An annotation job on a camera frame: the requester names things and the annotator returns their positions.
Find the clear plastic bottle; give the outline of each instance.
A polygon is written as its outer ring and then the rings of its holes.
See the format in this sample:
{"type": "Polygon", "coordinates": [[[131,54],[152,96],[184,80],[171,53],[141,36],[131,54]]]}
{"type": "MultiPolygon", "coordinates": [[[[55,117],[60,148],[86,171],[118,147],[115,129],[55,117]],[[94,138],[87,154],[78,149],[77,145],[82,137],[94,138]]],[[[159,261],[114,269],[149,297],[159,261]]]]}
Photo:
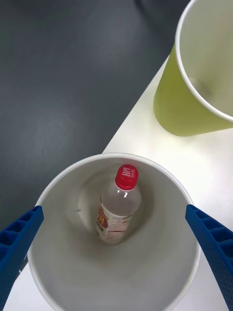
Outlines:
{"type": "Polygon", "coordinates": [[[141,203],[137,179],[137,169],[132,165],[123,165],[115,180],[103,189],[96,223],[96,231],[102,241],[115,244],[124,238],[132,214],[141,203]]]}

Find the table surface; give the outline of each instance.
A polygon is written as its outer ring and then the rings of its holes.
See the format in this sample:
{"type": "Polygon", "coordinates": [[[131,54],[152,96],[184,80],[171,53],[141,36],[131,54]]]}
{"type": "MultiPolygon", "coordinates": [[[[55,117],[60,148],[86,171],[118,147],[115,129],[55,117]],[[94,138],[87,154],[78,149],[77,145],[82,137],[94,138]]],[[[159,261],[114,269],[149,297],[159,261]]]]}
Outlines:
{"type": "Polygon", "coordinates": [[[0,229],[103,151],[170,53],[188,1],[0,2],[0,229]]]}
{"type": "MultiPolygon", "coordinates": [[[[164,166],[184,185],[198,208],[233,230],[230,169],[233,167],[233,129],[193,137],[178,137],[165,131],[152,109],[153,96],[164,66],[104,152],[132,153],[164,166]]],[[[51,311],[34,284],[27,265],[16,280],[4,311],[32,309],[51,311]]],[[[203,253],[190,288],[174,310],[228,310],[203,253]]]]}

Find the white paper cup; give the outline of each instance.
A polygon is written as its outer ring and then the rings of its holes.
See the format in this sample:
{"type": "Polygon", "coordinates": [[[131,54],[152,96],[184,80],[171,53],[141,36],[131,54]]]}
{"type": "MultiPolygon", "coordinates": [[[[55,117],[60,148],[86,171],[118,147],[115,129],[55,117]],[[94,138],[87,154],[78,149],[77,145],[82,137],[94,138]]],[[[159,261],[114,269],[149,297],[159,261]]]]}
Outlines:
{"type": "Polygon", "coordinates": [[[188,193],[158,164],[128,154],[95,155],[61,172],[44,190],[44,222],[28,253],[35,283],[63,311],[171,310],[189,287],[200,248],[185,220],[188,193]],[[102,187],[123,164],[139,171],[143,205],[126,240],[95,233],[102,187]]]}

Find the cup rim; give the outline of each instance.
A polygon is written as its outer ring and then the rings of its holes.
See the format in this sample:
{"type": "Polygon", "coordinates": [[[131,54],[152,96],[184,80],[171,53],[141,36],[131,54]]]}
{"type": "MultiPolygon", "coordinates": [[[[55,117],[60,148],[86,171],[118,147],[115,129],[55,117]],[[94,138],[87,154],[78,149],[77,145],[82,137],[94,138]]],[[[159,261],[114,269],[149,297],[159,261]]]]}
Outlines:
{"type": "Polygon", "coordinates": [[[210,103],[208,103],[198,92],[197,90],[194,88],[194,86],[192,85],[192,83],[190,82],[183,63],[182,63],[182,59],[181,59],[181,50],[180,50],[180,41],[181,41],[181,30],[183,27],[183,22],[188,14],[188,12],[192,9],[192,6],[197,2],[198,0],[191,0],[188,5],[186,6],[186,8],[184,9],[180,20],[178,22],[178,26],[176,29],[176,35],[175,35],[175,54],[176,54],[176,60],[177,60],[177,64],[178,64],[178,68],[179,71],[181,73],[181,76],[185,82],[185,84],[187,85],[188,89],[190,90],[190,92],[194,95],[194,97],[205,107],[207,108],[209,111],[213,112],[215,115],[217,115],[218,117],[221,117],[222,119],[225,119],[227,121],[233,122],[233,116],[229,116],[228,114],[214,108],[210,103]]]}
{"type": "MultiPolygon", "coordinates": [[[[62,172],[60,172],[47,185],[47,187],[43,190],[42,194],[40,195],[40,197],[36,203],[36,205],[40,205],[42,200],[47,196],[47,194],[53,188],[53,186],[59,180],[61,180],[64,176],[66,176],[71,171],[73,171],[74,169],[76,169],[76,168],[78,168],[78,167],[80,167],[83,164],[86,164],[88,162],[92,162],[92,161],[99,160],[99,159],[108,159],[108,158],[120,158],[120,159],[123,158],[123,159],[129,159],[129,160],[138,160],[138,161],[141,161],[143,163],[146,163],[148,165],[153,166],[154,168],[161,171],[165,176],[167,176],[167,178],[169,178],[172,182],[174,182],[174,184],[181,191],[181,193],[187,199],[187,201],[189,201],[191,204],[193,204],[192,199],[190,198],[188,192],[186,191],[184,186],[181,184],[181,182],[174,175],[172,175],[172,173],[167,171],[163,166],[159,165],[158,163],[156,163],[152,160],[149,160],[145,157],[139,156],[139,155],[133,155],[133,154],[127,154],[127,153],[105,153],[105,154],[93,155],[93,156],[90,156],[90,157],[85,158],[83,160],[80,160],[80,161],[70,165],[69,167],[64,169],[62,172]]],[[[192,270],[190,271],[189,278],[187,279],[187,282],[185,283],[184,287],[182,288],[182,290],[180,291],[178,296],[166,307],[166,309],[164,309],[164,311],[171,311],[181,301],[181,299],[183,298],[183,296],[187,292],[188,288],[190,287],[190,285],[194,279],[194,276],[196,274],[196,271],[197,271],[197,268],[199,265],[199,260],[200,260],[200,246],[198,245],[198,242],[197,242],[196,257],[194,258],[194,264],[193,264],[192,270]]],[[[38,290],[42,294],[43,298],[46,300],[46,302],[56,311],[65,311],[65,309],[63,309],[51,297],[51,295],[47,292],[47,290],[44,288],[43,284],[41,283],[40,277],[39,277],[37,270],[36,270],[36,267],[34,265],[34,260],[33,260],[33,256],[32,256],[32,246],[30,246],[29,251],[28,251],[28,262],[29,262],[31,274],[33,276],[33,280],[34,280],[38,290]]]]}

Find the dark gray floor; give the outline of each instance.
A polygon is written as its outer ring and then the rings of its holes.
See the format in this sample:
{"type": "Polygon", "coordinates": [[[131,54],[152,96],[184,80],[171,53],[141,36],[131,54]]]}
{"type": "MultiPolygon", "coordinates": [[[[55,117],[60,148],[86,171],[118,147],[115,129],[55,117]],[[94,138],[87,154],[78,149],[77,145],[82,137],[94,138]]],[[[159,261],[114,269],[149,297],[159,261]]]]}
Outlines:
{"type": "Polygon", "coordinates": [[[174,42],[188,0],[0,2],[0,228],[108,144],[174,42]]]}

